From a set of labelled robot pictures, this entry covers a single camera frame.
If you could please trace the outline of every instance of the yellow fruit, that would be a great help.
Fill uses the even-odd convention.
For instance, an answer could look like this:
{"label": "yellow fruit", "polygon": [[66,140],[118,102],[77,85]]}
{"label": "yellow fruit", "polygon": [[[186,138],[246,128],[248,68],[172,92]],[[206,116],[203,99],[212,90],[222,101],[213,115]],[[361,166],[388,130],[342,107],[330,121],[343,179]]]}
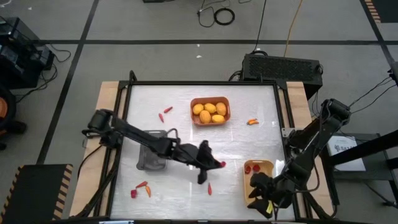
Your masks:
{"label": "yellow fruit", "polygon": [[223,116],[225,116],[226,115],[226,106],[225,106],[225,104],[224,103],[217,103],[216,104],[216,108],[217,108],[217,113],[219,114],[219,115],[223,115]]}
{"label": "yellow fruit", "polygon": [[222,115],[213,115],[212,117],[211,117],[211,120],[214,122],[214,123],[222,123],[222,122],[225,122],[225,118],[224,118],[224,116],[222,116]]}
{"label": "yellow fruit", "polygon": [[209,113],[215,113],[217,111],[216,106],[211,103],[205,104],[205,110],[209,111]]}
{"label": "yellow fruit", "polygon": [[211,116],[210,116],[209,111],[205,111],[205,110],[201,111],[199,118],[203,124],[208,124],[211,121]]}
{"label": "yellow fruit", "polygon": [[200,112],[203,111],[203,105],[199,103],[199,104],[193,106],[192,111],[193,111],[193,114],[199,115]]}

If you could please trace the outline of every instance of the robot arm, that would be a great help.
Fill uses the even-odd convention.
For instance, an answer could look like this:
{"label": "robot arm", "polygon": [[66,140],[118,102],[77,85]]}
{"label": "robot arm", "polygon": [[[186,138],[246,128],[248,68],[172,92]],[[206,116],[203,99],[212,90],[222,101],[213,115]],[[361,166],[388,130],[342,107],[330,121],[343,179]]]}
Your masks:
{"label": "robot arm", "polygon": [[287,208],[292,203],[294,194],[303,193],[318,216],[328,218],[328,215],[309,194],[313,190],[307,190],[307,182],[314,168],[315,158],[321,153],[332,135],[343,125],[348,124],[350,116],[349,107],[334,99],[325,100],[322,103],[319,118],[312,121],[302,131],[292,131],[285,140],[287,149],[300,151],[296,151],[298,153],[296,157],[288,159],[280,175],[272,178],[264,173],[258,173],[251,177],[250,185],[254,187],[254,190],[249,197],[255,198],[255,201],[248,207],[257,209],[270,218],[272,212],[266,212],[269,201],[277,205],[277,208]]}
{"label": "robot arm", "polygon": [[114,116],[112,111],[97,110],[88,124],[88,129],[83,130],[84,135],[96,133],[101,137],[99,142],[106,147],[120,146],[123,136],[147,146],[153,153],[163,159],[175,160],[200,169],[198,183],[202,184],[207,179],[207,170],[222,168],[224,163],[217,161],[211,155],[208,141],[203,141],[199,148],[192,144],[180,144],[178,132],[176,138],[154,137],[127,122]]}

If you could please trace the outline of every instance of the small pepper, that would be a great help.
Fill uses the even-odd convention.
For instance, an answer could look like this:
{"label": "small pepper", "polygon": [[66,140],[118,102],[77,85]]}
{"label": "small pepper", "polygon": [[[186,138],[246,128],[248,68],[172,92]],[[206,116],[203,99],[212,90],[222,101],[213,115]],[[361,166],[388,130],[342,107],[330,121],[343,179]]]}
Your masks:
{"label": "small pepper", "polygon": [[253,171],[254,172],[259,172],[260,171],[260,166],[258,164],[253,166]]}
{"label": "small pepper", "polygon": [[171,106],[171,107],[169,107],[169,108],[167,108],[166,110],[164,110],[163,111],[163,113],[167,113],[167,112],[169,112],[171,109],[173,109],[173,107]]}
{"label": "small pepper", "polygon": [[207,187],[207,192],[209,193],[209,195],[211,195],[211,185],[209,183],[209,186]]}
{"label": "small pepper", "polygon": [[258,123],[259,123],[258,121],[250,121],[249,125],[258,124]]}
{"label": "small pepper", "polygon": [[137,185],[137,186],[136,186],[136,189],[139,188],[139,187],[146,186],[147,184],[148,184],[148,182],[144,181],[144,182],[142,182],[141,184]]}
{"label": "small pepper", "polygon": [[137,197],[137,190],[136,189],[131,190],[130,194],[131,194],[131,198],[136,198]]}
{"label": "small pepper", "polygon": [[163,115],[161,113],[159,113],[159,118],[164,123]]}
{"label": "small pepper", "polygon": [[244,168],[244,173],[245,173],[245,174],[250,174],[250,171],[251,171],[250,166],[246,166],[246,167]]}
{"label": "small pepper", "polygon": [[145,190],[147,191],[148,196],[150,197],[150,188],[148,186],[145,186]]}
{"label": "small pepper", "polygon": [[250,124],[250,122],[252,121],[257,121],[257,118],[250,119],[249,121],[246,122],[246,124]]}

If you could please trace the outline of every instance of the orange tray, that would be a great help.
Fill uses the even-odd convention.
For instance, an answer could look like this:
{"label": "orange tray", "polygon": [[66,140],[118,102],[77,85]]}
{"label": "orange tray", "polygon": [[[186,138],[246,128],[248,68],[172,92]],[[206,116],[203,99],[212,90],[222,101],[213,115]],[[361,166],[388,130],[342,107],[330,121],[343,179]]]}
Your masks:
{"label": "orange tray", "polygon": [[[210,122],[210,123],[208,123],[208,124],[202,124],[202,123],[200,122],[199,115],[193,114],[192,108],[193,108],[193,106],[197,105],[198,103],[201,103],[201,104],[203,104],[203,105],[205,105],[205,104],[207,104],[207,103],[212,103],[212,104],[216,105],[216,104],[219,103],[219,102],[224,103],[224,104],[225,104],[225,107],[226,107],[226,114],[225,114],[225,116],[224,116],[225,122],[222,122],[222,123],[213,123],[213,122]],[[192,122],[193,122],[195,125],[198,125],[198,126],[222,125],[222,124],[225,124],[225,123],[230,119],[230,117],[231,117],[231,110],[230,110],[230,108],[229,108],[229,101],[228,101],[228,99],[227,99],[226,97],[217,96],[217,97],[207,97],[207,98],[195,98],[195,99],[193,99],[193,100],[191,101],[191,118],[192,118]]]}
{"label": "orange tray", "polygon": [[[253,166],[254,165],[260,166],[260,172],[267,174],[269,177],[272,177],[272,170],[274,165],[271,161],[268,160],[248,160],[243,165],[243,190],[244,190],[244,201],[246,202],[246,206],[249,205],[254,201],[254,198],[249,198],[249,194],[253,191],[253,187],[250,186],[250,178],[253,175]],[[246,166],[250,166],[251,171],[249,174],[244,173],[244,168]]]}

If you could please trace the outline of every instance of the black metal frame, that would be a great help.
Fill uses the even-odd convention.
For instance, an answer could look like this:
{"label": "black metal frame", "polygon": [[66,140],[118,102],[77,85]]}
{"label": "black metal frame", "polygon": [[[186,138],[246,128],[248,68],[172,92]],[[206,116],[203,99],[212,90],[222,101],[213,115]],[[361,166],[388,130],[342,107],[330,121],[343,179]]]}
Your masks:
{"label": "black metal frame", "polygon": [[[275,103],[276,103],[276,108],[277,108],[277,114],[278,114],[278,120],[279,120],[279,124],[280,124],[280,130],[282,131],[282,128],[284,128],[284,120],[283,120],[283,116],[282,116],[282,108],[280,105],[280,99],[279,99],[279,92],[278,92],[278,86],[276,84],[276,82],[274,81],[265,81],[262,83],[259,82],[192,82],[192,81],[136,81],[135,80],[129,80],[129,81],[120,81],[119,82],[119,86],[118,86],[118,92],[116,95],[116,102],[115,102],[115,106],[114,106],[114,111],[119,111],[120,108],[120,101],[121,101],[121,94],[122,91],[124,89],[127,88],[127,95],[126,95],[126,100],[125,100],[125,104],[124,104],[124,109],[123,109],[123,114],[122,114],[122,119],[126,120],[127,118],[127,112],[129,109],[129,102],[130,102],[130,96],[131,96],[131,90],[132,90],[132,86],[134,85],[232,85],[232,86],[240,86],[240,85],[268,85],[268,86],[273,86],[274,88],[274,96],[275,96]],[[292,109],[290,106],[290,100],[289,100],[289,96],[287,94],[286,90],[284,91],[284,99],[285,99],[285,104],[286,104],[286,109],[287,109],[287,117],[289,120],[289,124],[290,127],[293,128],[294,127],[294,122],[293,122],[293,116],[292,116]],[[120,148],[118,149],[113,149],[116,150],[116,155],[115,155],[115,160],[114,161],[119,161],[120,157],[121,157],[121,148],[122,145],[120,146]],[[285,158],[289,158],[287,151],[285,150],[285,146],[283,146],[284,148],[284,156]],[[111,151],[112,149],[107,149],[106,151],[106,155],[104,158],[104,163],[103,163],[103,168],[102,168],[102,172],[101,172],[101,180],[100,183],[103,182],[104,178],[106,177],[106,174],[108,172],[108,166],[109,166],[109,160],[110,160],[110,155],[111,155]],[[112,211],[112,205],[113,205],[113,197],[114,197],[114,188],[116,186],[116,179],[117,179],[117,174],[114,177],[114,179],[111,182],[111,186],[109,189],[109,196],[108,196],[108,203],[107,203],[107,207],[106,207],[106,216],[110,216],[111,211]],[[94,212],[94,216],[98,216],[100,213],[100,209],[101,209],[101,202],[102,199],[99,200],[98,204],[95,207],[95,212]],[[295,218],[302,218],[300,217],[300,211],[299,211],[299,206],[297,203],[297,196],[294,195],[293,197],[293,211],[294,211],[294,215]],[[307,214],[307,217],[312,218],[312,214],[311,214],[311,209],[308,207],[308,203],[306,203],[305,201],[305,212]]]}
{"label": "black metal frame", "polygon": [[[357,146],[330,156],[328,150],[323,150],[322,161],[325,177],[333,204],[340,204],[335,185],[335,179],[345,180],[386,180],[391,186],[392,193],[398,202],[398,183],[393,169],[396,169],[397,158],[390,159],[386,149],[398,145],[398,131],[380,136],[380,134],[349,134],[357,137]],[[366,171],[350,172],[335,171],[334,166],[363,158]]]}

